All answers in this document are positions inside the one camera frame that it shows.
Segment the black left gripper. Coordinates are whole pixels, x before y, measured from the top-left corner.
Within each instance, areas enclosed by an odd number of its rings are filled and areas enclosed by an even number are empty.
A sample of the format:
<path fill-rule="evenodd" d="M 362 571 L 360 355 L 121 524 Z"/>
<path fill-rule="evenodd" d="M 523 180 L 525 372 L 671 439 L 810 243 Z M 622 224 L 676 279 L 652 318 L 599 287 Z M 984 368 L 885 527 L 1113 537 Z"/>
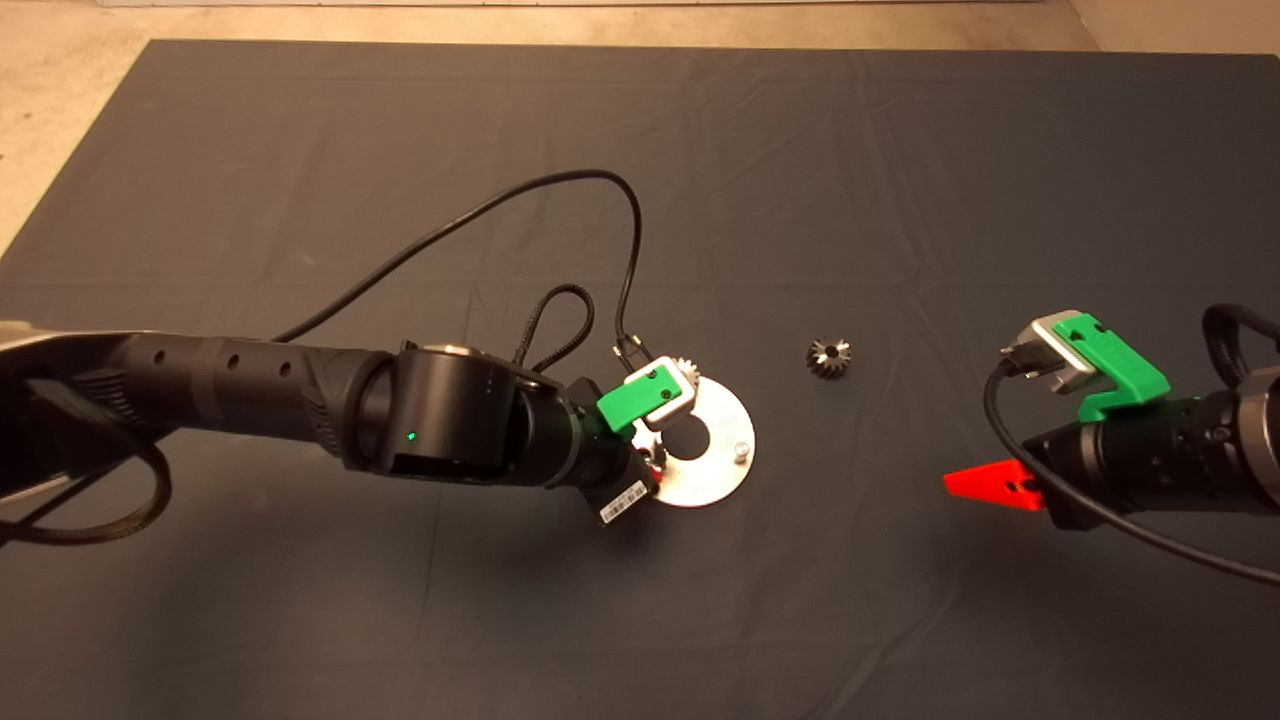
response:
<path fill-rule="evenodd" d="M 576 489 L 603 527 L 620 520 L 637 503 L 654 498 L 666 464 L 650 460 L 635 446 L 636 430 L 613 430 L 593 405 L 577 406 L 577 445 L 564 484 Z"/>

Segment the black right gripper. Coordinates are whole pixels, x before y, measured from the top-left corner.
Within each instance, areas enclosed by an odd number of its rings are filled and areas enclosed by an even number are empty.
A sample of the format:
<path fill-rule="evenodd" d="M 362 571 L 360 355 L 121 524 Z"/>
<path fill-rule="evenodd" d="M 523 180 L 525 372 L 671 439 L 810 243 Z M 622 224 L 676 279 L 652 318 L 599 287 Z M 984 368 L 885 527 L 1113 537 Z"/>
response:
<path fill-rule="evenodd" d="M 1121 409 L 1097 423 L 1070 423 L 1021 448 L 1107 510 L 1248 512 L 1248 421 L 1236 395 L 1160 401 Z M 1028 512 L 1044 510 L 1036 475 L 1002 460 L 943 475 L 959 498 Z"/>

